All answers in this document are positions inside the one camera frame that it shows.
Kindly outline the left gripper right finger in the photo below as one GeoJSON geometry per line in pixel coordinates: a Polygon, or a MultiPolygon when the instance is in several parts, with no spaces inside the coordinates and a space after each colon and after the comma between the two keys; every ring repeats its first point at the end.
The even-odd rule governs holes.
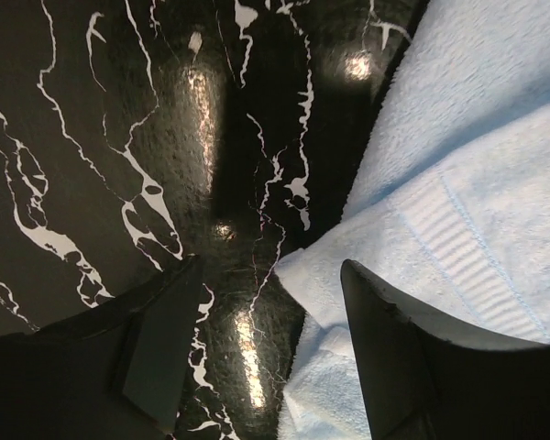
{"type": "Polygon", "coordinates": [[[440,311],[354,260],[341,284],[375,439],[550,439],[550,344],[440,311]]]}

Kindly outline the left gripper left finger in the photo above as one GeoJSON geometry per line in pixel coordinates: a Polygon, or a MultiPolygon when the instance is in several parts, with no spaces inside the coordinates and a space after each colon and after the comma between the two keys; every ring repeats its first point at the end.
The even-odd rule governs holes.
{"type": "Polygon", "coordinates": [[[33,334],[0,336],[0,439],[163,439],[174,429],[204,264],[33,334]]]}

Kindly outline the light blue towel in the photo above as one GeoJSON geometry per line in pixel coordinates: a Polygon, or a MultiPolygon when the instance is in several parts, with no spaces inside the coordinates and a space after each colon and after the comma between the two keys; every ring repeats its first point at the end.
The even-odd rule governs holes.
{"type": "Polygon", "coordinates": [[[276,273],[306,312],[281,439],[375,439],[341,268],[550,344],[550,1],[432,1],[340,223],[276,273]]]}

